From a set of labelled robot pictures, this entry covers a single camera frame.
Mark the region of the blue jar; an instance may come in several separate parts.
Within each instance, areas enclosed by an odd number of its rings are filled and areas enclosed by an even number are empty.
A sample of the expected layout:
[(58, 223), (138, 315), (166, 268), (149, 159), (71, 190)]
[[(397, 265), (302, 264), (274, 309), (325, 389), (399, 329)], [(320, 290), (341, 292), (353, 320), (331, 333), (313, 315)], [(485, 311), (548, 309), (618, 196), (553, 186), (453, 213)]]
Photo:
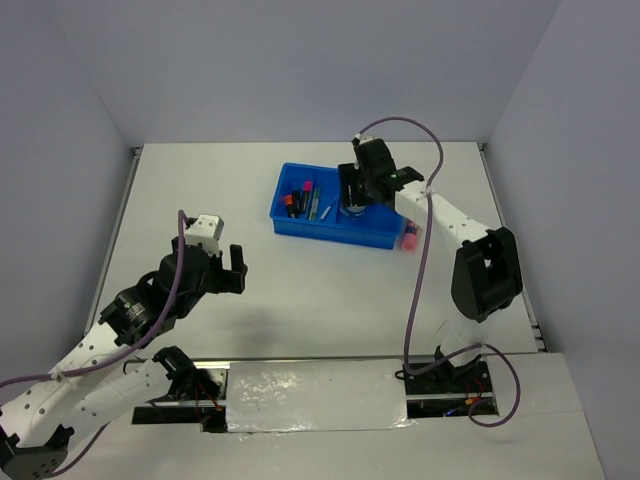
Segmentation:
[(341, 204), (340, 205), (340, 210), (342, 212), (343, 215), (349, 217), (349, 218), (357, 218), (361, 215), (363, 215), (366, 210), (367, 210), (367, 206), (364, 205), (346, 205), (346, 204)]

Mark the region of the blue pen refill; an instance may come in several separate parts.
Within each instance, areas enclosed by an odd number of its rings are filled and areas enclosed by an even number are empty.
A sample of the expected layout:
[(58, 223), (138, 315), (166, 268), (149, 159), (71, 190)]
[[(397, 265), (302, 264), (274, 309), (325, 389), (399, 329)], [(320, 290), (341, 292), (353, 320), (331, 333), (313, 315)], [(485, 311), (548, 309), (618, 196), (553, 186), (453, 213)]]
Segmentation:
[(329, 213), (332, 210), (332, 205), (329, 205), (325, 208), (325, 210), (323, 211), (323, 213), (320, 216), (320, 221), (325, 221), (325, 219), (327, 218), (327, 216), (329, 215)]

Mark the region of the pink cap black highlighter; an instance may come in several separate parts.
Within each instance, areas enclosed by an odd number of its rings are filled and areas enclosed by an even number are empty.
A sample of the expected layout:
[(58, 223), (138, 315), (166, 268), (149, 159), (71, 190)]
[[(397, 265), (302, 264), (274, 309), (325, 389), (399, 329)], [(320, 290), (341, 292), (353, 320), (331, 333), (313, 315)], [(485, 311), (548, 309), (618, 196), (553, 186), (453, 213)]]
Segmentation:
[(305, 181), (302, 186), (298, 215), (300, 218), (304, 218), (307, 216), (309, 203), (311, 199), (311, 192), (313, 188), (313, 183), (311, 181)]

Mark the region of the blue cap black highlighter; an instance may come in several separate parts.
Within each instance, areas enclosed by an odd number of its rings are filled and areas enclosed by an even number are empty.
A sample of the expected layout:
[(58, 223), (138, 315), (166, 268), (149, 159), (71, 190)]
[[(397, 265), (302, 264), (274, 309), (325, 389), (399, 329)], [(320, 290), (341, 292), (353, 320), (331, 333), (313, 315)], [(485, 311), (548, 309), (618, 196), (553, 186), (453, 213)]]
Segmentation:
[(300, 218), (302, 213), (303, 213), (303, 200), (302, 200), (302, 194), (299, 190), (293, 190), (291, 192), (291, 196), (292, 196), (292, 207), (293, 207), (293, 211), (294, 211), (294, 216), (296, 218)]

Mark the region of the pink glue bottle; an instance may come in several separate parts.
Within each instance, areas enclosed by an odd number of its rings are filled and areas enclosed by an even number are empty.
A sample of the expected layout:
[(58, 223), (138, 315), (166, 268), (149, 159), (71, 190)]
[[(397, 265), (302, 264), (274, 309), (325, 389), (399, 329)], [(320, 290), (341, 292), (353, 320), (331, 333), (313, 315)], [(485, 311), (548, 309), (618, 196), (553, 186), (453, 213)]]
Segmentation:
[(412, 221), (407, 221), (401, 238), (401, 249), (406, 252), (414, 252), (418, 244), (420, 227)]

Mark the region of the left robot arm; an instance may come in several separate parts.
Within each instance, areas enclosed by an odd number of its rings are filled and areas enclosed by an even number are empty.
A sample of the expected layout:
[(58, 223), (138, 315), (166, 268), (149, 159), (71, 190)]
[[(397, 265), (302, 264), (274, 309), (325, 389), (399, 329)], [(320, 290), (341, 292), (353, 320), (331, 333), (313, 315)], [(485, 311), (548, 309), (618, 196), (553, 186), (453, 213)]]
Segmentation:
[(27, 389), (1, 407), (1, 470), (11, 479), (49, 479), (66, 471), (69, 451), (95, 441), (137, 405), (169, 397), (215, 401), (221, 385), (177, 346), (163, 347), (131, 372), (109, 374), (170, 331), (207, 294), (240, 294), (248, 267), (241, 246), (225, 268), (217, 236), (178, 235), (157, 270), (140, 277), (50, 372), (23, 378)]

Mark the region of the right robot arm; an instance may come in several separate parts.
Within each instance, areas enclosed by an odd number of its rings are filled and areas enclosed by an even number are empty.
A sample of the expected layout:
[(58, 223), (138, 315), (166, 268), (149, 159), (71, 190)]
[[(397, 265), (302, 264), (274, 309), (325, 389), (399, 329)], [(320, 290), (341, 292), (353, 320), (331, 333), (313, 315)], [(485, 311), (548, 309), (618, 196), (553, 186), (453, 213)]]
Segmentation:
[(359, 215), (369, 206), (383, 205), (423, 231), (423, 258), (433, 239), (452, 258), (450, 295), (456, 313), (445, 323), (447, 332), (433, 363), (405, 370), (432, 373), (442, 389), (457, 391), (479, 360), (485, 322), (522, 293), (515, 236), (506, 227), (492, 229), (468, 216), (435, 193), (433, 180), (414, 168), (398, 168), (382, 139), (356, 135), (352, 146), (354, 161), (338, 167), (342, 209)]

